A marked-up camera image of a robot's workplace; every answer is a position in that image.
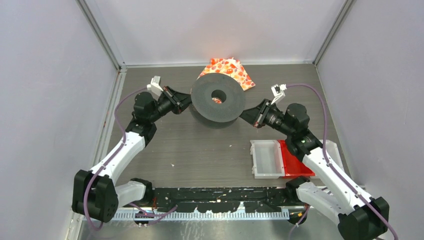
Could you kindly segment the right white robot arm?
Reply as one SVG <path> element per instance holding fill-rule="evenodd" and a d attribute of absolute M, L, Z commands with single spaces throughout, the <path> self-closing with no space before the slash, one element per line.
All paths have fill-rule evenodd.
<path fill-rule="evenodd" d="M 282 112 L 264 99 L 258 106 L 243 110 L 240 118 L 255 128 L 269 126 L 285 134 L 290 154 L 312 170 L 331 192 L 299 176 L 286 183 L 288 203 L 303 202 L 315 208 L 337 226 L 345 240 L 373 240 L 388 231 L 388 202 L 383 197 L 372 197 L 329 157 L 326 145 L 309 130 L 310 118 L 304 105 L 291 103 Z"/>

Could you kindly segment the black cable spool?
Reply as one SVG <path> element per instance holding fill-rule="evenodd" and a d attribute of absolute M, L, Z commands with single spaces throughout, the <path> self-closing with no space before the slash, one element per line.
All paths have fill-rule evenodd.
<path fill-rule="evenodd" d="M 243 88 L 232 77 L 223 73 L 207 73 L 199 77 L 190 89 L 193 118 L 211 129 L 232 125 L 246 105 Z"/>

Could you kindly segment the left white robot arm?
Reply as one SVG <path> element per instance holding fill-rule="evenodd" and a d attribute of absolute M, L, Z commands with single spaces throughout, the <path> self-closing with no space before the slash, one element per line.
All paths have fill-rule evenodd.
<path fill-rule="evenodd" d="M 154 200 L 150 181 L 132 178 L 117 186 L 117 180 L 134 157 L 143 151 L 153 139 L 155 124 L 168 113 L 181 114 L 192 103 L 188 93 L 165 86 L 158 99 L 151 87 L 142 88 L 134 96 L 131 120 L 121 128 L 122 138 L 106 157 L 90 170 L 79 170 L 74 176 L 72 211 L 84 215 L 88 220 L 109 222 L 123 206 L 139 204 L 148 207 Z"/>

